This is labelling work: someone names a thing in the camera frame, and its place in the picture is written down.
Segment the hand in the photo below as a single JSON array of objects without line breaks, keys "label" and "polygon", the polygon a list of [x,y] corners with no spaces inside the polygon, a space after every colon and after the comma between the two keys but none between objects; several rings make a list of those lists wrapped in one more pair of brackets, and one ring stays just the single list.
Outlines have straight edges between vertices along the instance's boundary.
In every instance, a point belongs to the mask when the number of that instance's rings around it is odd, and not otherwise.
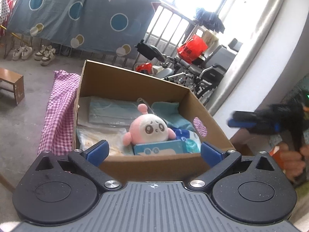
[{"label": "hand", "polygon": [[280,149],[280,158],[283,161],[286,177],[294,181],[294,177],[302,174],[306,163],[302,161],[302,156],[309,159],[309,145],[302,147],[299,152],[289,151],[287,144],[281,142],[278,144]]}]

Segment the pink checkered fabric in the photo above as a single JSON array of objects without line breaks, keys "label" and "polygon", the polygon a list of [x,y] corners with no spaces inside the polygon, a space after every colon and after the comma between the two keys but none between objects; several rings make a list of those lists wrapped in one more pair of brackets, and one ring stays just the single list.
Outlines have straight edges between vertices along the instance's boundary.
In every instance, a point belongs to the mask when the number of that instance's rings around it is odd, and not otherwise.
[{"label": "pink checkered fabric", "polygon": [[74,100],[80,76],[64,70],[55,71],[54,85],[46,107],[38,154],[50,150],[65,155],[72,149]]},{"label": "pink checkered fabric", "polygon": [[198,118],[195,117],[193,119],[193,125],[195,127],[195,129],[198,131],[198,133],[202,136],[202,137],[206,137],[207,135],[207,129],[206,127],[203,125],[202,121]]}]

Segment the wooden bench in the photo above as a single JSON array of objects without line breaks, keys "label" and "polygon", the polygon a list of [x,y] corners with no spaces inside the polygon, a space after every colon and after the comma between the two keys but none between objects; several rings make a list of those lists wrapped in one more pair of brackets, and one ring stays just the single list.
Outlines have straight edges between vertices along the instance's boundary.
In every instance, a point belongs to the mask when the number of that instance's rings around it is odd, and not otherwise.
[{"label": "wooden bench", "polygon": [[2,86],[0,86],[0,89],[14,93],[16,104],[19,104],[19,102],[25,97],[24,76],[13,71],[0,68],[0,81],[13,85],[13,90]]}]

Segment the silver screw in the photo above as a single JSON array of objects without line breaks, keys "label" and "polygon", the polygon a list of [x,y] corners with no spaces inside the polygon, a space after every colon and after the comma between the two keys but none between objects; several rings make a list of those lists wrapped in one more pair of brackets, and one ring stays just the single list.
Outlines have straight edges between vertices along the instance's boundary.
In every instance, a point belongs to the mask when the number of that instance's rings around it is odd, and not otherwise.
[{"label": "silver screw", "polygon": [[110,181],[106,181],[104,183],[104,186],[106,186],[107,188],[116,188],[120,186],[120,183],[115,180],[110,180]]},{"label": "silver screw", "polygon": [[203,187],[203,186],[205,186],[205,182],[203,182],[203,181],[201,181],[201,180],[194,180],[194,181],[191,181],[190,182],[190,185],[192,186],[192,187]]}]

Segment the yellow pole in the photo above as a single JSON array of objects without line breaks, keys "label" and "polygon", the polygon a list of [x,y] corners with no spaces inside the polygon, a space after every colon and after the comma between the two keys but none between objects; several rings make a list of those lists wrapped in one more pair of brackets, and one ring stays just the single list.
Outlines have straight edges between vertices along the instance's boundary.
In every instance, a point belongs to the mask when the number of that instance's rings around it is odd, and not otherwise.
[{"label": "yellow pole", "polygon": [[[7,30],[7,28],[5,28],[3,25],[0,25],[0,27],[3,28],[4,30]],[[13,37],[16,37],[17,39],[21,40],[21,38],[20,38],[18,35],[16,35],[15,33],[10,32],[10,34],[11,34]],[[27,46],[30,46],[30,44],[29,44],[28,42],[26,42],[26,41],[23,41],[23,42],[24,42]]]}]

